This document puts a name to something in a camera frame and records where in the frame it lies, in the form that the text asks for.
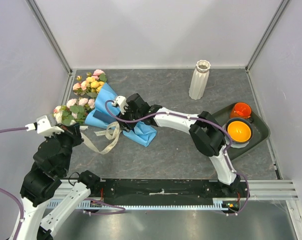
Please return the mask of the artificial flower bouquet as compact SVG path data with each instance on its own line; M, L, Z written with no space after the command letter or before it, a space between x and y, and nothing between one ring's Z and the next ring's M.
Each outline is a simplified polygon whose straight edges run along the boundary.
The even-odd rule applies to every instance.
M72 87L76 97L69 99L64 105L58 105L53 111L52 116L56 123L65 126L75 123L83 125L89 113L95 108L95 100L106 82L106 74L101 69L88 72L86 78L78 75Z

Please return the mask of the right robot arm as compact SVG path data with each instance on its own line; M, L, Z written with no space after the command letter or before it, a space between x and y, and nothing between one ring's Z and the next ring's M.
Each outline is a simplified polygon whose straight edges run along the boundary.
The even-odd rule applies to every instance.
M221 194L231 197L237 192L240 177L227 153L231 138L209 112L186 114L157 104L150 106L137 93L129 98L117 96L113 106L120 108L117 117L121 128L126 131L133 130L141 122L189 134L196 149L211 160L220 182Z

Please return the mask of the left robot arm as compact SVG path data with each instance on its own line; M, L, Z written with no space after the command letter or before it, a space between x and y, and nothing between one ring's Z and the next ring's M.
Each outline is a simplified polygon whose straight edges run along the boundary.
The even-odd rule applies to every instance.
M87 197L100 193L100 177L86 170L77 182L47 216L43 216L55 191L62 184L70 165L72 150L83 143L80 125L58 124L40 144L34 154L34 164L23 179L20 190L23 209L18 215L12 240L51 240L63 223Z

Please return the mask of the blue wrapping paper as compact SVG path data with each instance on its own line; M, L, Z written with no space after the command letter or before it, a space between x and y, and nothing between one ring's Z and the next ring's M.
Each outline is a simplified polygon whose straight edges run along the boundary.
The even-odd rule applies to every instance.
M105 83L95 100L94 109L86 117L85 124L105 129L112 122L117 122L105 108L105 102L107 100L114 100L116 97L116 92ZM124 131L123 134L127 138L147 147L156 136L156 133L157 131L151 126L138 122L133 130L130 132Z

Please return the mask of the cream ribbon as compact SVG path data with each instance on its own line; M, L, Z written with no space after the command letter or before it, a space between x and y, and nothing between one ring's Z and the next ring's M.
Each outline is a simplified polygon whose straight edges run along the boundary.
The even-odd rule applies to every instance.
M118 122L114 121L110 123L105 130L101 131L94 131L94 134L97 137L105 137L108 141L109 144L103 149L99 150L93 142L83 133L84 130L88 129L88 126L81 126L81 137L83 139L83 143L92 151L95 153L98 153L100 155L105 155L109 153L118 143L120 134L122 130L120 129L120 125Z

